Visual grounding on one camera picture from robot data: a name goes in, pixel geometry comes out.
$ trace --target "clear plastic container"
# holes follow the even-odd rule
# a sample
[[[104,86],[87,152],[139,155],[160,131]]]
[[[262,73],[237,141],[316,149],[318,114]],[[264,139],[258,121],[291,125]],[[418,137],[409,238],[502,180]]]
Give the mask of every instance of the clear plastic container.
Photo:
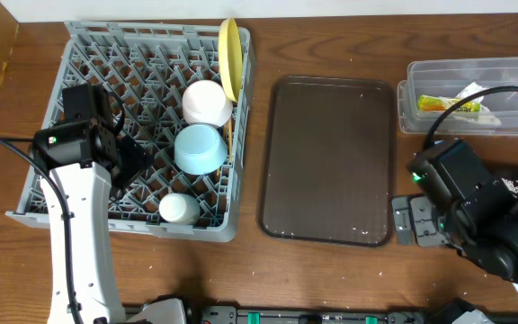
[[[401,131],[407,134],[425,134],[431,128],[434,121],[417,120],[405,115],[408,111],[408,95],[406,94],[407,81],[401,81],[397,87],[397,109],[399,116],[399,127]],[[442,129],[437,130],[438,134],[444,135],[487,135],[487,136],[518,136],[518,127],[512,128],[496,128],[496,129]]]
[[[474,58],[411,63],[407,69],[406,96],[399,97],[406,102],[400,103],[399,109],[402,111],[399,111],[399,118],[404,117],[408,131],[426,132],[440,113],[420,112],[416,105],[419,96],[454,98],[472,82],[477,82],[483,87],[518,86],[518,58]],[[485,96],[482,104],[490,112],[454,112],[442,123],[439,130],[464,134],[518,135],[518,93],[490,94]],[[498,123],[483,122],[486,118],[491,118],[489,115],[496,117]]]

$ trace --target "light blue bowl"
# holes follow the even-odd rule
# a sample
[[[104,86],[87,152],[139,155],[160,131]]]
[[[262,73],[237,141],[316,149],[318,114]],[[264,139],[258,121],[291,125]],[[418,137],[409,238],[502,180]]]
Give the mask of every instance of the light blue bowl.
[[[212,126],[195,124],[179,132],[175,139],[175,164],[190,175],[217,170],[227,158],[227,145]]]

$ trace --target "snack wrapper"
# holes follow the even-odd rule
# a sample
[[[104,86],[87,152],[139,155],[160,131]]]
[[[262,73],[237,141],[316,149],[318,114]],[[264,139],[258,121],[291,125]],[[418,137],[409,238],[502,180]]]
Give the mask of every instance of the snack wrapper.
[[[481,91],[487,90],[487,89],[488,89],[487,87],[478,85],[477,83],[473,82],[470,85],[467,85],[463,90],[461,90],[459,92],[459,94],[457,94],[457,98],[459,98],[459,99],[467,98],[470,95],[474,95],[477,92],[481,92]],[[477,99],[473,99],[473,102],[480,103],[483,101],[484,98],[485,98],[485,96],[481,96]]]
[[[460,101],[459,98],[433,97],[430,95],[420,95],[417,100],[417,108],[421,112],[444,112],[449,107]],[[481,111],[481,103],[468,102],[459,107],[458,113],[478,113]]]

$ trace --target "wooden table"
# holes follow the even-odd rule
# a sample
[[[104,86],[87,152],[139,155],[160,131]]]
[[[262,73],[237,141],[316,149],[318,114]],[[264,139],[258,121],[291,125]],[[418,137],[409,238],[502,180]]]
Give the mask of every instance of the wooden table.
[[[460,297],[489,311],[518,312],[509,283],[485,276],[449,249],[276,240],[256,225],[267,113],[279,77],[377,78],[396,87],[415,60],[515,57],[518,14],[237,22],[251,31],[257,57],[237,236],[219,244],[112,233],[122,301],[141,304],[178,293],[244,307],[386,311],[435,309]],[[1,90],[1,135],[28,137],[40,128],[67,39],[61,23],[21,25]],[[397,134],[397,194],[418,191],[405,164],[422,139]],[[518,163],[518,138],[468,140],[483,158]],[[51,301],[49,231],[4,216],[16,208],[27,169],[0,147],[0,320],[6,323],[44,322]]]

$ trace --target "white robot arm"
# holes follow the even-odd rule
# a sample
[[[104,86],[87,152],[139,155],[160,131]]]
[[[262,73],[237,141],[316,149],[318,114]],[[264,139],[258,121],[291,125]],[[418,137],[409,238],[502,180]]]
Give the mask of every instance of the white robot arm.
[[[79,314],[86,323],[134,323],[148,320],[153,324],[185,324],[183,303],[177,299],[148,305],[141,313],[128,316],[121,304],[113,275],[112,249],[107,224],[107,207],[111,176],[105,168],[93,163],[82,168],[72,164],[50,172],[67,198],[71,219],[74,286]],[[53,293],[48,323],[73,323],[68,308],[64,223],[58,197],[49,184],[41,187],[49,206]]]

